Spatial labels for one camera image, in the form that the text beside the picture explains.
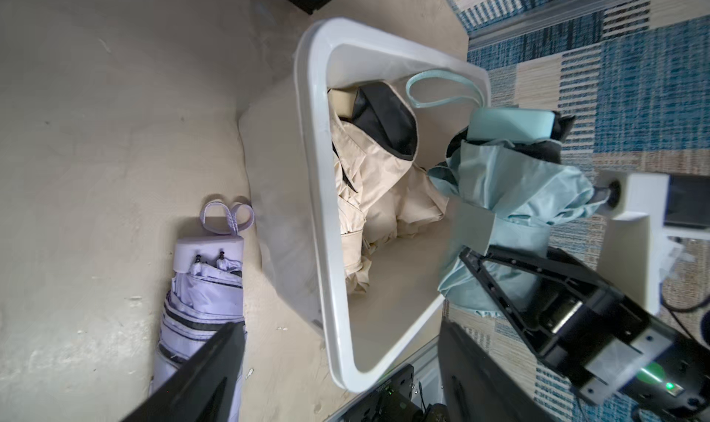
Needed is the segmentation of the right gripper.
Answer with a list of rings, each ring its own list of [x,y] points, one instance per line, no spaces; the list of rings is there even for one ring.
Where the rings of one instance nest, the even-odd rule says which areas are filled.
[[[634,382],[677,340],[675,331],[559,251],[538,257],[492,246],[483,255],[464,247],[460,260],[531,352],[587,403],[600,405]],[[532,289],[514,298],[488,270],[493,266],[534,277]]]

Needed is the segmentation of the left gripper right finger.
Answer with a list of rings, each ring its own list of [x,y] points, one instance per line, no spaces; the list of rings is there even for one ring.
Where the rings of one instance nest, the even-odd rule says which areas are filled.
[[[441,322],[437,352],[450,420],[553,419],[460,325],[446,318]]]

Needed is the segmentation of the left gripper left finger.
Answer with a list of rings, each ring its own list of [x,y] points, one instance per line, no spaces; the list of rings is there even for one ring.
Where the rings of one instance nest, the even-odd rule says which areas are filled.
[[[244,324],[226,324],[125,420],[229,421],[236,414],[245,346]]]

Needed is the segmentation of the mint green umbrella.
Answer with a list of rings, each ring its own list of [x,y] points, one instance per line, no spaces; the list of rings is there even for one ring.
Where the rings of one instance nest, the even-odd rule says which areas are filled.
[[[455,200],[454,238],[438,291],[451,307],[481,317],[501,311],[460,254],[500,246],[545,257],[553,227],[593,216],[608,194],[577,167],[562,162],[575,126],[559,111],[490,108],[473,80],[429,70],[405,85],[416,109],[471,102],[468,125],[449,142],[443,162],[427,172],[435,189]]]

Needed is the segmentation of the purple umbrella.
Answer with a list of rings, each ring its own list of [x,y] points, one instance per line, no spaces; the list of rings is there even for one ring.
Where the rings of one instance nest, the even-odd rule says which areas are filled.
[[[170,289],[164,300],[150,392],[154,394],[229,322],[244,318],[241,234],[254,224],[248,204],[206,203],[200,221],[208,235],[175,242]]]

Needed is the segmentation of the cream umbrella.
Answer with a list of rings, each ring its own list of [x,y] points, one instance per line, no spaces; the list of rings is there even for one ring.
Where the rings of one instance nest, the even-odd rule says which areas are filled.
[[[445,217],[445,198],[415,160],[418,122],[387,82],[327,92],[346,287],[364,294],[372,255]]]

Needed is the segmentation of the white plastic storage box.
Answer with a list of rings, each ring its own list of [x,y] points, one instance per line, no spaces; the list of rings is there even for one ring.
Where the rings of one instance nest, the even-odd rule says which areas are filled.
[[[403,85],[430,69],[491,91],[481,67],[347,18],[319,21],[301,36],[291,74],[239,120],[264,274],[324,337],[331,378],[349,392],[369,389],[405,350],[436,336],[430,320],[444,301],[437,286],[451,222],[386,244],[373,256],[366,293],[348,292],[327,90]]]

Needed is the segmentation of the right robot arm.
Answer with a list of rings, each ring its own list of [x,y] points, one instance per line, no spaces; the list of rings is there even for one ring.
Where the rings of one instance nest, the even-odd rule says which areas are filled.
[[[460,261],[545,367],[588,404],[619,392],[664,421],[709,418],[709,351],[579,259],[492,246]]]

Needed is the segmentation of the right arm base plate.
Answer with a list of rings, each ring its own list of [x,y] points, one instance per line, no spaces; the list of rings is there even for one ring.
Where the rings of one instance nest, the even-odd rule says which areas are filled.
[[[449,421],[438,368],[405,364],[327,421]]]

